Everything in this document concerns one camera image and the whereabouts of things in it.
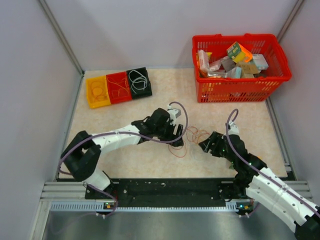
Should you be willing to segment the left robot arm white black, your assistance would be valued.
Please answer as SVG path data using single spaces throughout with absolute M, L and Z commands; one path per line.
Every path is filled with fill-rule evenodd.
M 129 145 L 138 145 L 155 140 L 173 147 L 181 147 L 183 125 L 176 124 L 181 110 L 169 106 L 158 108 L 142 120 L 100 134 L 78 132 L 61 155 L 69 174 L 76 182 L 83 182 L 96 188 L 102 198 L 109 198 L 114 191 L 113 182 L 97 164 L 101 155 Z

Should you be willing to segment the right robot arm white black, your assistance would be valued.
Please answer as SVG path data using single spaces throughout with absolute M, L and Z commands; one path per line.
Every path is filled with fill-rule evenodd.
M 233 192 L 254 199 L 282 220 L 298 240 L 320 238 L 320 207 L 276 176 L 259 157 L 246 149 L 236 134 L 214 131 L 198 144 L 205 153 L 228 160 L 237 172 Z

